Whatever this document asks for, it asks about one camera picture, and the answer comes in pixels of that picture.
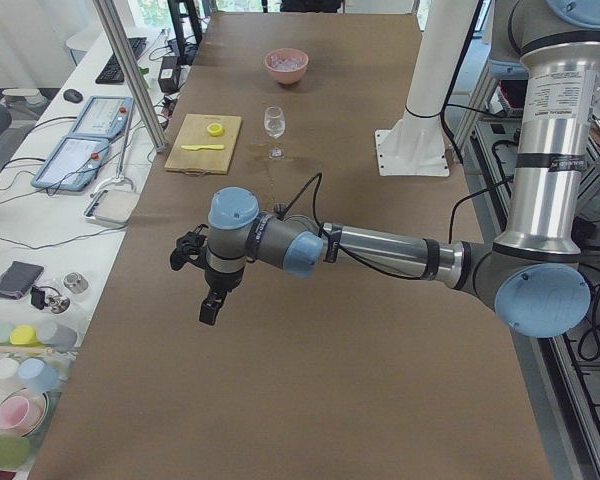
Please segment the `keyboard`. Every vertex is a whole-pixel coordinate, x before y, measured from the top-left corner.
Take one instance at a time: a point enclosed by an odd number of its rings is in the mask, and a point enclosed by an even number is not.
[[[133,50],[136,60],[140,58],[140,55],[142,55],[142,51],[144,50],[146,44],[147,37],[133,37],[129,39],[129,45],[131,46],[131,50]],[[113,54],[102,69],[102,72],[100,72],[100,75],[98,75],[96,78],[96,83],[115,84],[123,82],[124,73],[122,73],[122,68],[120,68],[118,59],[116,58],[115,54]]]

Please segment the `tablet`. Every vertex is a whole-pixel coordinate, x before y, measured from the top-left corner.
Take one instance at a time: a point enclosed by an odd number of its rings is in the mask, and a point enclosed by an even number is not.
[[[36,188],[80,192],[93,181],[109,151],[106,138],[67,135],[51,152],[31,185]]]
[[[89,97],[70,134],[112,140],[124,129],[131,97]]]

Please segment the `white desk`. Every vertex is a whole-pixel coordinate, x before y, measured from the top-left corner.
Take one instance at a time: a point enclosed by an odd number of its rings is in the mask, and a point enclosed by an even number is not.
[[[150,69],[145,79],[150,86],[149,93],[152,101],[156,104],[163,96],[157,83],[160,62],[151,62],[148,57],[154,48],[162,46],[164,37],[159,37],[156,31],[148,30],[130,30],[128,35],[130,37],[147,37],[147,47],[139,60],[139,64]],[[111,48],[106,36],[102,34],[69,77],[57,97],[49,105],[42,118],[40,118],[40,122],[61,116],[77,116],[90,95],[131,96],[126,84],[95,84],[95,77],[110,55]],[[75,88],[84,95],[85,100],[80,104],[65,101],[62,92],[67,88]],[[132,127],[142,125],[137,109],[135,113]],[[72,121],[65,120],[51,122],[35,129],[23,142],[13,158],[46,158],[59,139],[68,133],[71,125]],[[136,191],[140,192],[151,168],[150,160],[153,158],[153,144],[144,128],[138,128],[137,130],[132,131],[132,141],[125,156],[124,174],[133,180]],[[122,140],[116,142],[109,152],[109,157],[118,153],[121,145]],[[105,165],[101,169],[98,178],[78,195],[57,194],[50,197],[45,192],[38,192],[0,205],[0,236],[37,246],[55,244],[79,235],[89,235],[102,231],[105,227],[88,223],[83,218],[83,212],[91,201],[89,194],[93,192],[97,184],[115,174],[118,159],[119,156]],[[36,189],[30,185],[32,175],[20,172],[26,170],[35,173],[40,166],[40,162],[30,160],[9,164],[0,174],[0,188],[8,187],[12,182],[13,186],[6,191],[0,191],[0,202],[35,192]],[[109,232],[66,245],[35,251],[0,241],[0,275],[11,265],[12,261],[18,260],[44,266],[44,272],[38,281],[39,284],[40,281],[45,279],[58,278],[61,280],[70,272],[81,273],[89,282],[89,289],[80,296],[84,298],[81,298],[79,302],[74,302],[69,310],[60,315],[48,313],[46,310],[36,310],[30,305],[29,296],[21,300],[0,299],[0,323],[11,322],[14,325],[29,324],[36,326],[45,320],[52,319],[71,326],[84,335],[124,235],[124,230]],[[0,402],[5,396],[5,394],[0,393]],[[28,468],[22,470],[16,478],[26,478]]]

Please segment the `black mouse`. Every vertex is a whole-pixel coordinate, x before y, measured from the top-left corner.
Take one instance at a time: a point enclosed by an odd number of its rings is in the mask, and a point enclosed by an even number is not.
[[[64,93],[62,94],[62,97],[67,102],[71,102],[71,103],[80,103],[82,101],[82,99],[84,98],[79,91],[74,90],[73,88],[69,88],[68,90],[65,90]]]

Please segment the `brown tabletop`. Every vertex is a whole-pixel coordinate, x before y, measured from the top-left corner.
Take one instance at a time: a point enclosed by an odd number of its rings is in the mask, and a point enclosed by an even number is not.
[[[474,298],[349,264],[300,280],[256,263],[208,327],[202,272],[169,268],[218,189],[270,209],[316,171],[323,220],[444,240],[461,168],[381,178],[375,161],[419,42],[408,15],[211,20],[168,138],[186,113],[242,116],[229,174],[156,158],[32,480],[550,478],[509,331]],[[286,88],[263,67],[283,46],[311,58]],[[287,115],[286,161],[265,158],[269,105]],[[479,240],[471,205],[456,225]]]

